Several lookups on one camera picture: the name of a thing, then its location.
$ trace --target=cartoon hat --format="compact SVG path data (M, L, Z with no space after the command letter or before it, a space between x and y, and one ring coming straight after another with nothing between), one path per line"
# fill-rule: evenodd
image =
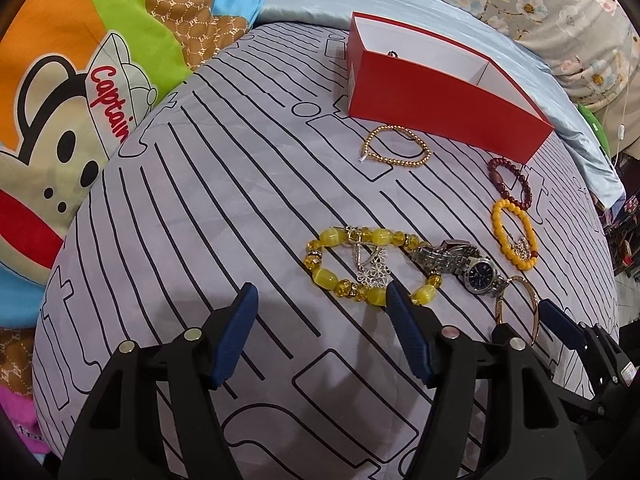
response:
M150 112L158 91L132 62L117 32L104 38L87 69L89 112L107 156L111 156Z

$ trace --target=wristwatch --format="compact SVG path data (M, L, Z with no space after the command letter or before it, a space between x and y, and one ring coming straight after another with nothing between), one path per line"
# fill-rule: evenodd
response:
M424 270L459 276L472 294L496 296L507 286L494 261L482 257L479 249L464 240L444 240L439 247L421 245L410 254Z

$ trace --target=light blue bedsheet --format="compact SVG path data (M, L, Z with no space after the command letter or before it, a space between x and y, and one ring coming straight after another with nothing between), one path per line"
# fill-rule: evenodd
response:
M264 0L256 25L303 22L349 30L351 13L367 12L426 28L483 52L529 94L555 126L587 188L612 207L624 188L598 140L548 66L530 51L463 10L440 0ZM522 134L517 129L514 135Z

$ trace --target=watch face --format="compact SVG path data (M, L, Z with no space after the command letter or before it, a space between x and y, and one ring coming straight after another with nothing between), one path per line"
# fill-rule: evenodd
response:
M468 270L466 281L473 290L486 290L494 280L494 268L487 262L478 262Z

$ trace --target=pink fabric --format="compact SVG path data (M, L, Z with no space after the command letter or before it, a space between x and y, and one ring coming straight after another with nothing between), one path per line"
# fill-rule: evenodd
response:
M14 394L9 388L0 385L0 406L29 451L32 453L50 452L38 427L33 399Z

